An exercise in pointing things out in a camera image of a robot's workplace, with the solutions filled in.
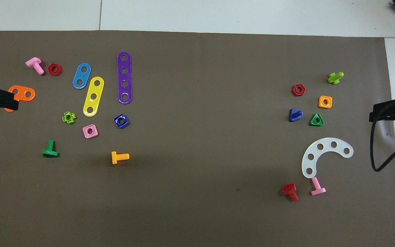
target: orange bolt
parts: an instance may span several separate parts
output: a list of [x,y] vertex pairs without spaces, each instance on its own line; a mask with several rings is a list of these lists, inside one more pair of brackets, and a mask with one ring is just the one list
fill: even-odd
[[125,161],[130,158],[128,153],[117,154],[116,151],[112,151],[112,164],[116,165],[117,161]]

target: blue square nut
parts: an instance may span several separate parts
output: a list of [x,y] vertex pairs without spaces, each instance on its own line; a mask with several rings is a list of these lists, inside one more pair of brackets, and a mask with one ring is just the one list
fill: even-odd
[[114,118],[114,122],[116,123],[117,127],[122,129],[129,125],[129,119],[127,119],[126,115],[121,114],[118,117]]

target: orange square nut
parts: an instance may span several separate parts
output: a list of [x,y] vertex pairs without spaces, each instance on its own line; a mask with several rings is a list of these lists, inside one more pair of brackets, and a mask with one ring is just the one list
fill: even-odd
[[321,108],[331,108],[332,107],[332,97],[322,95],[320,97],[320,102],[318,104]]

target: yellow plate with holes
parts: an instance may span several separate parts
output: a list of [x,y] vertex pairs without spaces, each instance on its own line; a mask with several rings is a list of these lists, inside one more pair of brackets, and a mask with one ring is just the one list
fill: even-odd
[[85,116],[92,117],[97,113],[104,85],[105,81],[103,81],[101,77],[94,77],[91,79],[88,94],[86,95],[85,106],[83,107],[83,114],[85,114]]

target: green bolt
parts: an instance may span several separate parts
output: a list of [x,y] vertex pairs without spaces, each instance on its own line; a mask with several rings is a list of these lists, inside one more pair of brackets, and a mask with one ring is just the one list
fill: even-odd
[[46,158],[57,157],[59,155],[59,153],[53,151],[53,145],[54,144],[55,144],[55,141],[53,141],[53,140],[48,141],[47,150],[43,150],[42,151],[42,156],[44,156]]
[[327,81],[329,83],[333,83],[333,85],[336,85],[339,83],[339,79],[342,78],[344,76],[343,72],[339,72],[338,74],[335,73],[331,73],[329,75],[329,78],[327,79]]

